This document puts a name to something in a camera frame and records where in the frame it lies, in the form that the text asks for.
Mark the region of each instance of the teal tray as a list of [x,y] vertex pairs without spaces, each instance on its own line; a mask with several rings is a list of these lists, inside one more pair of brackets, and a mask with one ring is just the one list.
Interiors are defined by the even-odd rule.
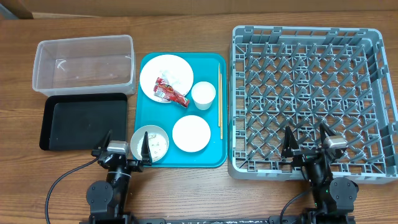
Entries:
[[[214,53],[151,53],[142,59],[141,70],[150,59],[164,54],[172,54],[184,58],[192,67],[193,84],[202,81],[210,82],[217,90],[216,98],[209,109],[201,111],[195,106],[191,92],[189,92],[186,97],[191,102],[188,108],[183,108],[174,102],[158,103],[152,101],[144,94],[139,85],[134,130],[136,131],[145,125],[153,124],[163,128],[169,136],[169,150],[161,160],[153,163],[153,167],[219,167],[225,162],[227,155],[227,79],[225,60],[221,55]],[[218,64],[220,64],[223,76],[223,140],[220,138],[221,133],[218,127]],[[210,126],[210,141],[201,151],[184,152],[173,141],[172,130],[174,124],[186,115],[197,115],[203,118]]]

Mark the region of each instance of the wooden table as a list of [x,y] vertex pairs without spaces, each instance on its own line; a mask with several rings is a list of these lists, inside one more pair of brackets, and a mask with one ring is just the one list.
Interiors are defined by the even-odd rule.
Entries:
[[[40,41],[129,34],[139,73],[142,58],[150,52],[218,52],[227,59],[233,27],[253,24],[379,29],[398,89],[397,11],[0,21],[0,223],[45,223],[45,197],[53,181],[92,159],[88,151],[39,148],[47,97],[32,90],[32,67]],[[135,110],[136,95],[132,95],[129,138]],[[86,190],[105,177],[106,170],[92,165],[62,180],[50,200],[52,223],[86,220],[90,214]],[[146,169],[132,175],[127,210],[139,218],[260,218],[279,214],[306,188],[300,181],[235,180],[226,163],[217,169]],[[397,223],[398,182],[359,188],[357,223]],[[286,214],[298,214],[309,206],[312,199],[303,198]]]

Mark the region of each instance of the wooden chopstick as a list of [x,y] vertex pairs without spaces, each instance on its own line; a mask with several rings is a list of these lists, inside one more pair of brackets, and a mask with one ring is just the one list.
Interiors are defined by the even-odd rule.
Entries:
[[220,102],[220,64],[218,64],[218,126],[221,123],[221,102]]
[[220,65],[218,64],[218,76],[220,77],[220,133],[221,133],[221,140],[223,140],[223,76],[221,75]]

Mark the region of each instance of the red package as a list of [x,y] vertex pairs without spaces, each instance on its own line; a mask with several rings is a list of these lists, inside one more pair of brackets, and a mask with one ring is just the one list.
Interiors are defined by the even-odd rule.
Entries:
[[177,102],[185,108],[188,107],[188,104],[190,102],[190,100],[186,99],[179,92],[175,91],[173,87],[170,86],[169,83],[163,78],[157,78],[154,92],[155,96]]

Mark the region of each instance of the white cup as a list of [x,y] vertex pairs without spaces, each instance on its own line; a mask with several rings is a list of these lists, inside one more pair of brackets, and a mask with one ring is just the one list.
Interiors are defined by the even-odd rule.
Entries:
[[192,87],[191,95],[199,110],[207,110],[216,97],[216,88],[209,82],[198,82]]

